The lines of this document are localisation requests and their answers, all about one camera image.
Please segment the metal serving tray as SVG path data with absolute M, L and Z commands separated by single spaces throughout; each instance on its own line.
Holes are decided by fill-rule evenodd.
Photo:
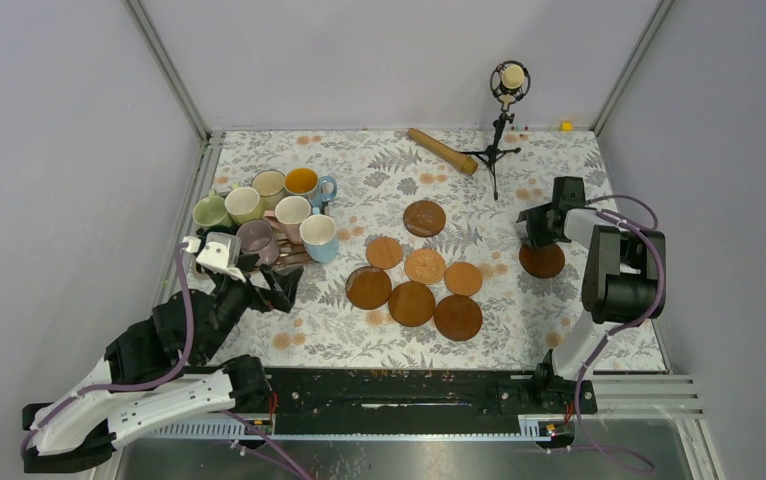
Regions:
M 229 190 L 217 191 L 215 189 L 211 189 L 206 198 L 221 198 L 224 200 L 229 195 L 229 193 Z M 330 203 L 331 202 L 328 201 L 322 201 L 322 207 L 318 210 L 318 213 L 329 214 Z M 210 231 L 209 229 L 201 227 L 196 223 L 195 226 L 197 226 L 197 229 L 195 230 L 195 236 L 205 237 L 207 232 Z M 238 226 L 228 228 L 226 226 L 218 225 L 213 228 L 213 230 L 215 229 L 217 229 L 216 231 L 220 231 L 222 233 L 235 233 L 238 229 Z M 277 244 L 280 247 L 280 255 L 272 264 L 274 269 L 283 269 L 290 266 L 313 263 L 313 259 L 307 253 L 305 247 L 301 244 L 293 244 L 290 242 L 288 237 L 279 229 L 275 230 L 275 238 L 277 240 Z M 207 281 L 210 279 L 206 270 L 198 265 L 194 259 L 190 261 L 189 273 L 199 281 Z

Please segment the light blue mug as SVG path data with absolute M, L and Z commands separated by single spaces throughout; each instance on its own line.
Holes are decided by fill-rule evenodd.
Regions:
M 331 217 L 311 215 L 301 223 L 299 233 L 307 253 L 314 261 L 329 263 L 337 257 L 339 239 Z

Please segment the dark green mug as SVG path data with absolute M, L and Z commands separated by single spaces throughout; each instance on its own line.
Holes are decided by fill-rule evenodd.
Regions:
M 235 235 L 235 228 L 234 227 L 228 227 L 225 225 L 215 225 L 208 228 L 198 228 L 196 231 L 196 234 L 198 237 L 206 238 L 211 233 L 220 233 L 220 234 L 226 234 L 226 235 Z

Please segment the dark scuffed brown coaster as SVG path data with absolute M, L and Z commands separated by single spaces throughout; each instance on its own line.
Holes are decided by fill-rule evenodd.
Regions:
M 419 200 L 410 204 L 403 213 L 403 224 L 406 230 L 421 238 L 431 238 L 438 235 L 445 227 L 447 215 L 436 202 Z

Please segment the light cork coaster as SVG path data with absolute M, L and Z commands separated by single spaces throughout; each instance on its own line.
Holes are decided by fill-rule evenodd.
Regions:
M 451 264 L 444 274 L 447 289 L 455 295 L 472 296 L 483 286 L 481 270 L 468 262 Z
M 366 259 L 371 266 L 384 270 L 392 269 L 402 261 L 403 249 L 394 238 L 379 237 L 368 244 Z

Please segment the glossy brown coaster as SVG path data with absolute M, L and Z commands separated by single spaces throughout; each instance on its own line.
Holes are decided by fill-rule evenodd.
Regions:
M 362 310 L 374 310 L 384 305 L 392 292 L 389 275 L 374 266 L 363 266 L 353 271 L 346 280 L 348 301 Z

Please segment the floral patterned table mat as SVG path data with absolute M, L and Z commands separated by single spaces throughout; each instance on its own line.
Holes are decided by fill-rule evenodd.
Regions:
M 333 177 L 337 258 L 304 269 L 288 313 L 246 313 L 215 355 L 240 354 L 269 366 L 388 368 L 530 368 L 571 341 L 583 324 L 580 286 L 586 250 L 563 246 L 565 264 L 550 279 L 529 275 L 519 261 L 514 223 L 547 202 L 560 176 L 584 180 L 588 197 L 609 205 L 612 187 L 590 132 L 507 133 L 509 155 L 495 175 L 458 172 L 401 131 L 238 131 L 221 140 L 212 187 L 247 186 L 268 170 L 308 168 Z M 363 310 L 347 298 L 348 277 L 367 264 L 369 247 L 392 241 L 394 286 L 435 274 L 437 300 L 449 295 L 444 276 L 463 264 L 482 326 L 466 341 L 444 337 L 433 321 L 408 327 L 386 307 Z

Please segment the mauve purple mug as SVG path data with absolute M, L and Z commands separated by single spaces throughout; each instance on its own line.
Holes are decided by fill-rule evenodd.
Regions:
M 258 265 L 272 265 L 280 255 L 280 248 L 272 226 L 262 220 L 250 220 L 236 231 L 240 250 L 244 255 L 257 255 Z

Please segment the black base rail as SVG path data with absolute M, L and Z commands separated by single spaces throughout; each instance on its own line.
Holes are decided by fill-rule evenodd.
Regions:
M 399 370 L 265 367 L 243 355 L 221 365 L 232 411 L 263 414 L 279 435 L 479 435 L 520 432 L 519 417 L 595 414 L 591 381 L 547 369 Z

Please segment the blue mug orange inside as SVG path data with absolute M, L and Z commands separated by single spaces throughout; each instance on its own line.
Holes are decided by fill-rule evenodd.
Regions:
M 319 176 L 309 168 L 297 168 L 285 175 L 284 187 L 288 194 L 305 198 L 313 208 L 322 210 L 333 201 L 338 192 L 337 182 L 331 176 Z

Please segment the woven rattan coaster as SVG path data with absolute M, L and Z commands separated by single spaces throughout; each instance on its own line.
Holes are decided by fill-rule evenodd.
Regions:
M 413 251 L 406 257 L 404 271 L 411 281 L 431 285 L 443 278 L 446 263 L 437 251 L 423 248 Z

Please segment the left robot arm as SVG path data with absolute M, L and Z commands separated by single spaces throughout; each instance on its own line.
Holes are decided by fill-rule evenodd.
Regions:
M 209 367 L 246 312 L 290 312 L 303 270 L 267 268 L 266 284 L 211 274 L 210 292 L 184 287 L 110 343 L 90 373 L 53 403 L 22 410 L 30 474 L 92 469 L 133 440 L 200 413 L 274 407 L 262 362 L 249 354 Z

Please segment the yellow-green mug white inside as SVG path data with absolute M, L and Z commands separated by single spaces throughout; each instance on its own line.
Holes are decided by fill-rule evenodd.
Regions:
M 226 196 L 224 206 L 230 218 L 239 226 L 261 220 L 265 211 L 263 200 L 253 187 L 235 188 Z

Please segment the pink mug white inside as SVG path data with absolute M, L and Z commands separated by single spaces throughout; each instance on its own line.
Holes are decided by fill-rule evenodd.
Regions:
M 302 244 L 300 226 L 313 212 L 310 202 L 301 196 L 288 196 L 273 210 L 263 214 L 263 220 L 281 231 L 293 244 Z

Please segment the microphone on black tripod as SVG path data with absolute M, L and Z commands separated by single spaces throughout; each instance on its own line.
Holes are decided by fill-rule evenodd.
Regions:
M 531 85 L 530 72 L 522 62 L 506 60 L 499 63 L 490 74 L 489 80 L 490 93 L 500 104 L 500 113 L 493 122 L 492 142 L 483 150 L 463 151 L 463 154 L 477 158 L 488 170 L 495 201 L 499 199 L 496 164 L 508 154 L 521 152 L 520 147 L 506 149 L 500 147 L 506 126 L 511 125 L 515 119 L 515 114 L 510 110 L 529 93 Z

